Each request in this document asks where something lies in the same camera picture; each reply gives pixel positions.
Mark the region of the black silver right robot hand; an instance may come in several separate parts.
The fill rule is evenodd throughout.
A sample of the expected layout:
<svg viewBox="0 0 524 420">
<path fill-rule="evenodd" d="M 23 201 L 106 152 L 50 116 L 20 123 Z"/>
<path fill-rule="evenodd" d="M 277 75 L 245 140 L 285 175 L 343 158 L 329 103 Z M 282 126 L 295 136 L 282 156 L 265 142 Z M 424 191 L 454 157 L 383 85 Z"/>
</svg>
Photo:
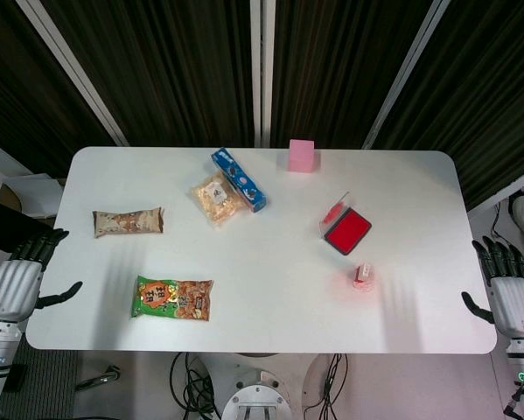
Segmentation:
<svg viewBox="0 0 524 420">
<path fill-rule="evenodd" d="M 479 307 L 463 291 L 461 297 L 475 317 L 494 325 L 510 339 L 524 339 L 524 256 L 513 244 L 503 244 L 485 236 L 472 241 L 486 280 L 490 307 Z"/>
</svg>

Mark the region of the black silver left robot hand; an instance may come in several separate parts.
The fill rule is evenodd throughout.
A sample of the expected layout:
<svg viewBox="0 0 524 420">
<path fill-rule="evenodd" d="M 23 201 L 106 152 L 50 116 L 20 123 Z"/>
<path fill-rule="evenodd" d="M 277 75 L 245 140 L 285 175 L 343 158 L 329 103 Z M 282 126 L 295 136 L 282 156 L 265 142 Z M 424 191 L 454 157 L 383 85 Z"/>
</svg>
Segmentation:
<svg viewBox="0 0 524 420">
<path fill-rule="evenodd" d="M 73 298 L 82 286 L 74 283 L 61 294 L 41 296 L 43 275 L 59 243 L 69 232 L 63 228 L 37 233 L 21 242 L 0 265 L 0 321 L 20 323 L 36 310 Z"/>
</svg>

